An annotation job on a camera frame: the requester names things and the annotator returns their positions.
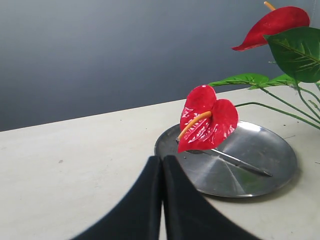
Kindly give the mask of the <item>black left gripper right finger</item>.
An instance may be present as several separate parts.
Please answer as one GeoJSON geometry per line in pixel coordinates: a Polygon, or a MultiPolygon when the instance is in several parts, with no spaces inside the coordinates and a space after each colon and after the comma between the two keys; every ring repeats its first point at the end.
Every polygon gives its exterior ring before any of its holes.
{"type": "Polygon", "coordinates": [[[196,190],[177,158],[162,160],[164,216],[168,240],[257,240],[215,209],[196,190]]]}

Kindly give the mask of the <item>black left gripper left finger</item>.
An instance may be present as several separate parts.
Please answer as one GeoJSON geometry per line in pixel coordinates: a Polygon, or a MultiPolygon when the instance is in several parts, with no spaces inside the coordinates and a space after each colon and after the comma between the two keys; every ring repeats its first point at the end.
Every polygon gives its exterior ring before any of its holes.
{"type": "Polygon", "coordinates": [[[162,211],[162,161],[148,158],[121,201],[75,240],[157,240],[162,211]]]}

